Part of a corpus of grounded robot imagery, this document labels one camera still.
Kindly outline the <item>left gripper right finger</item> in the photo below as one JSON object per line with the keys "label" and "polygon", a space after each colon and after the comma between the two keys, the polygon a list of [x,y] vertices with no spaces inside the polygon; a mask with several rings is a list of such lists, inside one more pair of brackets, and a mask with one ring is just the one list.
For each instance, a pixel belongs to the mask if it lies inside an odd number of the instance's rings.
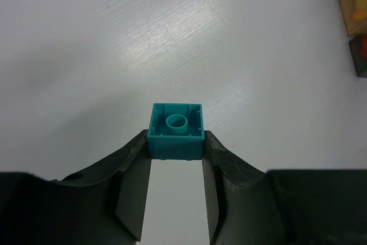
{"label": "left gripper right finger", "polygon": [[205,132],[211,244],[365,244],[366,170],[262,172]]}

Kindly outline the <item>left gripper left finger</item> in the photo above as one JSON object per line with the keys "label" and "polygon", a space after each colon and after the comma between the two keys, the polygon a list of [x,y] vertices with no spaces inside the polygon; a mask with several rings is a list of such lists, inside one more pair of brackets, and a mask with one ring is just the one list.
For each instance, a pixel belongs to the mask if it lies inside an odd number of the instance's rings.
{"label": "left gripper left finger", "polygon": [[150,169],[141,131],[62,180],[3,172],[1,243],[135,244],[142,237]]}

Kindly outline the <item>teal square lego brick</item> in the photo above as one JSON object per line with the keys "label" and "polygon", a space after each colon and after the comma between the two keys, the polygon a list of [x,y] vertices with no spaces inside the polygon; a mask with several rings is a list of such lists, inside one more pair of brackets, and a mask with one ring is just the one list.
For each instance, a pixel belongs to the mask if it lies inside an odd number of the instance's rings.
{"label": "teal square lego brick", "polygon": [[147,132],[150,158],[201,160],[204,139],[201,104],[153,104]]}

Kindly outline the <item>curved light orange lego piece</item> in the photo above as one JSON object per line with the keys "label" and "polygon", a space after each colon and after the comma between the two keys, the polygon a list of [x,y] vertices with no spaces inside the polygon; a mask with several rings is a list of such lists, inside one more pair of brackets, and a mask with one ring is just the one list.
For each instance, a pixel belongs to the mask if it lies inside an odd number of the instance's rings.
{"label": "curved light orange lego piece", "polygon": [[365,20],[367,19],[367,11],[364,10],[364,11],[355,11],[353,14],[352,14],[352,19],[354,21],[360,21],[360,20]]}

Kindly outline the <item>yellow lego plate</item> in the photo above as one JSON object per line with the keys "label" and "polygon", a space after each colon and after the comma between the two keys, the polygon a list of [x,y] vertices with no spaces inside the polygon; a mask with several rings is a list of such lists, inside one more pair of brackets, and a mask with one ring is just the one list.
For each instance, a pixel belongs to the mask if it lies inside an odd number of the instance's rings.
{"label": "yellow lego plate", "polygon": [[367,0],[355,0],[356,12],[367,11]]}

